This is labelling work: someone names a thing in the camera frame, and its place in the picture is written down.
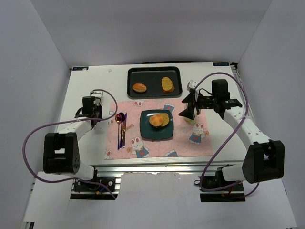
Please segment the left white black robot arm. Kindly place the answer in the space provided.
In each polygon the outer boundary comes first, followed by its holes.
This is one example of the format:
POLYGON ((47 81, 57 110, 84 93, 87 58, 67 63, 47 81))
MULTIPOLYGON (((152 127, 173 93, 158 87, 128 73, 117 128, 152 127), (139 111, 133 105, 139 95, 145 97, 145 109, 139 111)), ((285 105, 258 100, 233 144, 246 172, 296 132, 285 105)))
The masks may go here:
POLYGON ((78 141, 102 118, 102 94, 82 98, 75 121, 44 140, 43 170, 48 174, 66 175, 83 180, 94 178, 94 167, 81 161, 78 141))

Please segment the round bun orange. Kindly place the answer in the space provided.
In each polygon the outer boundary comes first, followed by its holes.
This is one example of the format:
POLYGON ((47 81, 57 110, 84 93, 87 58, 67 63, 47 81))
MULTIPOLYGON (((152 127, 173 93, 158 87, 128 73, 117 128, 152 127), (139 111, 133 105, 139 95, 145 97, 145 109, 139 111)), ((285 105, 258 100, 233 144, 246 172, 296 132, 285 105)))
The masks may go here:
POLYGON ((161 114, 152 115, 149 122, 152 126, 159 127, 163 123, 163 116, 161 114))

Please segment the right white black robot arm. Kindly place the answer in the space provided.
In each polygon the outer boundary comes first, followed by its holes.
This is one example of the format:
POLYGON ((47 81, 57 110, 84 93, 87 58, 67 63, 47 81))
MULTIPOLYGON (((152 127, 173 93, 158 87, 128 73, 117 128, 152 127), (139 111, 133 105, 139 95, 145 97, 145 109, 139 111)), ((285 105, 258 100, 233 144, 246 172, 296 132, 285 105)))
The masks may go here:
POLYGON ((224 166, 217 170, 219 185, 234 181, 258 183, 280 179, 284 175, 285 146, 281 141, 273 141, 247 118, 245 109, 237 99, 232 99, 225 79, 212 81, 209 96, 200 93, 197 82, 191 80, 187 85, 189 94, 182 103, 187 104, 179 116, 195 119, 202 109, 213 109, 219 116, 237 130, 247 153, 241 165, 224 166))

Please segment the toast slice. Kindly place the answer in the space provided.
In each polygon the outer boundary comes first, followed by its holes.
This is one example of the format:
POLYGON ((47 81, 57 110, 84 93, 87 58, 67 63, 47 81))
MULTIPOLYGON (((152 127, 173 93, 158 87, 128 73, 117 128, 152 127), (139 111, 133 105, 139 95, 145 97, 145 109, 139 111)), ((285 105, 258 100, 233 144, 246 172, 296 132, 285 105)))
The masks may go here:
POLYGON ((160 114, 163 116, 163 123, 159 127, 164 127, 164 126, 168 125, 170 118, 167 113, 160 113, 160 114))

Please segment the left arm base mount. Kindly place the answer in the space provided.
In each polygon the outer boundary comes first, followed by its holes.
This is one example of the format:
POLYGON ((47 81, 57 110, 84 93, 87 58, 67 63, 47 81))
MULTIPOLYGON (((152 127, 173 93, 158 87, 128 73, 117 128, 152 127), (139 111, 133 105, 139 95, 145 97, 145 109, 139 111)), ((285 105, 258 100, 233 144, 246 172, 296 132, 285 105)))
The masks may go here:
POLYGON ((119 194, 123 172, 112 171, 109 167, 95 167, 94 177, 89 184, 74 181, 71 200, 115 200, 119 194))

